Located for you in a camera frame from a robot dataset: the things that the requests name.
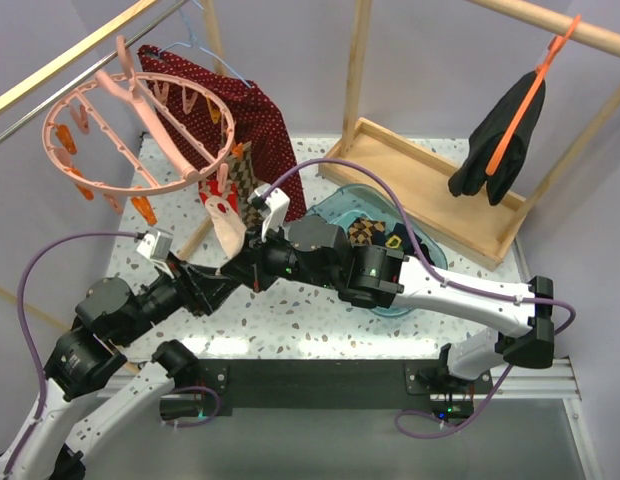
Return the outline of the navy buckle sock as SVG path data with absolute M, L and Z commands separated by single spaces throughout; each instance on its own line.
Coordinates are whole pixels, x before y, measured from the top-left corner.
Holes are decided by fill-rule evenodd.
M 386 235 L 384 245 L 391 249 L 402 250 L 407 255 L 415 253 L 408 228 L 402 223 L 395 224 L 393 230 Z

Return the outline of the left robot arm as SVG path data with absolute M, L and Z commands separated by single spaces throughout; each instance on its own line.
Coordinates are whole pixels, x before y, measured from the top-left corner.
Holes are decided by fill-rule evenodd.
M 204 384 L 198 358 L 178 340 L 162 342 L 104 404 L 96 400 L 127 363 L 123 348 L 180 309 L 214 313 L 238 286 L 212 268 L 179 260 L 139 293 L 120 278 L 94 283 L 46 362 L 29 419 L 0 455 L 0 479 L 83 478 L 107 443 L 170 393 L 201 393 L 204 416 L 197 423 L 211 422 L 221 411 L 218 390 Z

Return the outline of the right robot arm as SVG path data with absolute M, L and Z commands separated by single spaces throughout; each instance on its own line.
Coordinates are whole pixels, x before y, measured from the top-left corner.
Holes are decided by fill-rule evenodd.
M 357 308 L 427 310 L 482 325 L 478 334 L 444 345 L 438 366 L 425 375 L 449 393 L 504 363 L 546 369 L 554 361 L 549 280 L 471 285 L 463 275 L 400 250 L 353 245 L 340 226 L 316 215 L 288 230 L 248 230 L 241 250 L 219 273 L 255 292 L 285 279 L 332 289 Z

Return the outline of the pink round sock hanger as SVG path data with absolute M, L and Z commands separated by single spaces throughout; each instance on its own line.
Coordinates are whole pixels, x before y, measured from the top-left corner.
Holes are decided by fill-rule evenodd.
M 121 214 L 124 201 L 129 199 L 145 222 L 154 226 L 157 217 L 150 203 L 152 196 L 181 190 L 210 176 L 217 179 L 219 187 L 226 186 L 227 157 L 235 147 L 235 120 L 224 101 L 211 90 L 176 76 L 137 71 L 121 35 L 116 38 L 116 56 L 120 73 L 100 69 L 92 80 L 70 90 L 50 108 L 42 127 L 42 143 L 52 165 L 86 200 L 101 196 Z M 220 146 L 216 150 L 196 139 L 183 116 L 168 106 L 172 91 L 181 101 L 182 115 L 193 113 L 198 100 L 211 108 L 220 125 Z M 89 99 L 94 92 L 119 100 L 141 121 L 171 165 L 174 180 L 162 181 L 151 173 Z M 97 159 L 119 161 L 139 175 L 141 182 L 120 186 L 94 177 L 95 169 L 87 162 Z

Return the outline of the brown checkered sock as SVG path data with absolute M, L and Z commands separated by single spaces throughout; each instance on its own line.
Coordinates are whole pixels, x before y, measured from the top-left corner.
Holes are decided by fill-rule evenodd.
M 353 245 L 378 245 L 386 242 L 386 223 L 358 217 L 347 228 L 350 242 Z

